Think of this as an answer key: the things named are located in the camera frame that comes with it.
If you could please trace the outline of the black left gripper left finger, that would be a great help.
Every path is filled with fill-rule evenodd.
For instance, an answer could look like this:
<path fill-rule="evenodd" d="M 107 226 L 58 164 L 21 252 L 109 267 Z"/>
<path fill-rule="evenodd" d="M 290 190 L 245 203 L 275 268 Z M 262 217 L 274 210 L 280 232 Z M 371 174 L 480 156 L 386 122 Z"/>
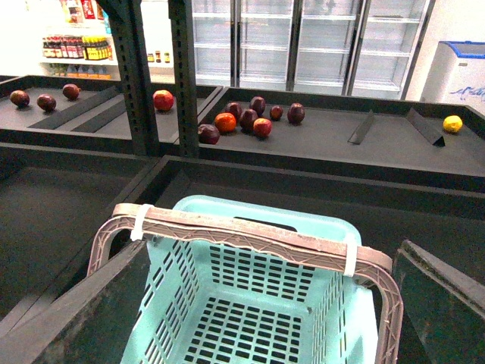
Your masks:
<path fill-rule="evenodd" d="M 1 339 L 3 363 L 119 363 L 144 295 L 147 248 L 132 243 Z"/>

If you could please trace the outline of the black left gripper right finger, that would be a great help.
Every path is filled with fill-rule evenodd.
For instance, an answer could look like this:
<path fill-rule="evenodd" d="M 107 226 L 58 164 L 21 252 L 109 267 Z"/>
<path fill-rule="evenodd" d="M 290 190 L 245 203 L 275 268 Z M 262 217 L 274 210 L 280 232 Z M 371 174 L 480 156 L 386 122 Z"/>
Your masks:
<path fill-rule="evenodd" d="M 393 263 L 405 313 L 432 363 L 484 362 L 484 285 L 410 240 Z"/>

